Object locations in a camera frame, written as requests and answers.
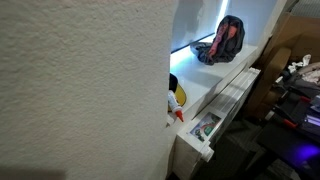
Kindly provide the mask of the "colourful sticker on radiator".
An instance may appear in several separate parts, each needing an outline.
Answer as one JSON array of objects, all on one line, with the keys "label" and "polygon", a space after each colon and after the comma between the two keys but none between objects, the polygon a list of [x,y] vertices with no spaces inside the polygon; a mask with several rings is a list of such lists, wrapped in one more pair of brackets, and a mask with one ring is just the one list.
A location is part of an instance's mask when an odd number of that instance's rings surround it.
[{"label": "colourful sticker on radiator", "polygon": [[201,142],[204,142],[214,130],[216,125],[220,122],[220,120],[220,117],[211,112],[208,112],[190,131],[190,133]]}]

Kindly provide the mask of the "white glue bottle orange tip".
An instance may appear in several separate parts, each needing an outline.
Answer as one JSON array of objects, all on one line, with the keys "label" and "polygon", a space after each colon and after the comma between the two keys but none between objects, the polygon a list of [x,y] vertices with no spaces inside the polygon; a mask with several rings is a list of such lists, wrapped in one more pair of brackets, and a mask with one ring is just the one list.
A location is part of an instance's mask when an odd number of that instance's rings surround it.
[{"label": "white glue bottle orange tip", "polygon": [[181,122],[184,121],[182,107],[178,103],[175,93],[172,90],[168,91],[168,105],[171,111],[180,119]]}]

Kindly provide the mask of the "dark grey orange-print t-shirt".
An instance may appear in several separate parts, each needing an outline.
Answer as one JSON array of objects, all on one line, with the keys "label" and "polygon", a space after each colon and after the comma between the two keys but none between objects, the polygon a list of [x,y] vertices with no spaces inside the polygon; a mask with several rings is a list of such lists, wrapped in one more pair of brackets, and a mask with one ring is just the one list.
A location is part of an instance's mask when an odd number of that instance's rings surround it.
[{"label": "dark grey orange-print t-shirt", "polygon": [[243,21],[227,15],[220,21],[211,43],[194,42],[190,44],[190,50],[205,65],[229,63],[242,50],[244,36]]}]

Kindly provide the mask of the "cluttered dark desk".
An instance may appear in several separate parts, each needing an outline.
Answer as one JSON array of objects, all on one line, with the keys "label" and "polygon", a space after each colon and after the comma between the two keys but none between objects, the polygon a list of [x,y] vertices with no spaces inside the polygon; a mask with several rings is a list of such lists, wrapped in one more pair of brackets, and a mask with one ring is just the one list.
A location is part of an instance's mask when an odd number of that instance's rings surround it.
[{"label": "cluttered dark desk", "polygon": [[264,166],[282,160],[301,180],[320,180],[319,63],[304,64],[284,82],[285,93],[258,137]]}]

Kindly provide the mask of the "white windowsill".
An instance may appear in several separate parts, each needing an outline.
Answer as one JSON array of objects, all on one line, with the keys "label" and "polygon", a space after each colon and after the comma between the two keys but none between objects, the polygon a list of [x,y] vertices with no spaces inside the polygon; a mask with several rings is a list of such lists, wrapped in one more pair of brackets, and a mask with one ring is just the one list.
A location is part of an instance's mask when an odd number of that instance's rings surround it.
[{"label": "white windowsill", "polygon": [[231,83],[248,63],[255,59],[257,47],[243,44],[242,50],[229,63],[205,65],[187,46],[170,55],[170,73],[178,79],[186,94],[182,105],[184,122],[192,120],[228,84]]}]

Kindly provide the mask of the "brown cardboard box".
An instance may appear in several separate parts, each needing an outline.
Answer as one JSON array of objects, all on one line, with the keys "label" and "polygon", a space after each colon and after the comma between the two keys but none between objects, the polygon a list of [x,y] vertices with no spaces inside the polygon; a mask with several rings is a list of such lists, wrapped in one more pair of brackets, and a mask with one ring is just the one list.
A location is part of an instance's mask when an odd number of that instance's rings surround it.
[{"label": "brown cardboard box", "polygon": [[311,55],[311,63],[320,61],[320,18],[294,16],[285,13],[261,57],[254,64],[261,70],[257,84],[244,108],[249,117],[263,118],[279,96],[272,85],[290,62]]}]

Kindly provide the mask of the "white radiator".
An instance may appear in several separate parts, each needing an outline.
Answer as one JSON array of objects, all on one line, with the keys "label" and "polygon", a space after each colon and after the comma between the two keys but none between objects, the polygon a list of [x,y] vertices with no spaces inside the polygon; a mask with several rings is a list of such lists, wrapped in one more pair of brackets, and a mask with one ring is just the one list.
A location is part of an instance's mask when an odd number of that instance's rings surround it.
[{"label": "white radiator", "polygon": [[241,109],[259,74],[254,68],[241,72],[177,133],[172,171],[180,180],[190,180],[203,162],[211,160],[212,146]]}]

